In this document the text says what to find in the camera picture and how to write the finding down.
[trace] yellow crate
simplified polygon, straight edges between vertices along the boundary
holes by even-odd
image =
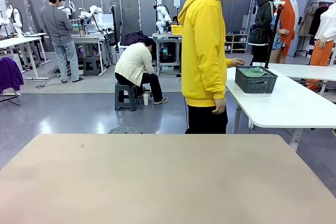
[[[171,25],[173,35],[182,35],[183,26]]]

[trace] basket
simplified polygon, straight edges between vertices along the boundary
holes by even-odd
[[[171,25],[173,35],[182,35],[183,26],[181,25]]]
[[[267,76],[263,77],[247,77],[241,72],[241,69],[261,68],[267,73]],[[235,83],[244,91],[244,93],[250,94],[271,94],[275,82],[277,81],[277,75],[273,74],[264,67],[237,67]]]

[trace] person in yellow hoodie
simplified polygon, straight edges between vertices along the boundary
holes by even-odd
[[[186,134],[225,134],[226,69],[244,65],[226,59],[221,0],[187,0],[179,14],[182,35],[182,93],[188,104]]]

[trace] black slipper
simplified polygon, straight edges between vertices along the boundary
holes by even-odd
[[[79,77],[79,79],[77,81],[72,81],[72,82],[78,82],[78,81],[82,81],[84,80],[83,77]]]

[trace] green cloth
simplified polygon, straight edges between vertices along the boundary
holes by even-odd
[[[241,69],[240,71],[247,77],[262,77],[267,75],[267,73],[264,72],[260,67]]]

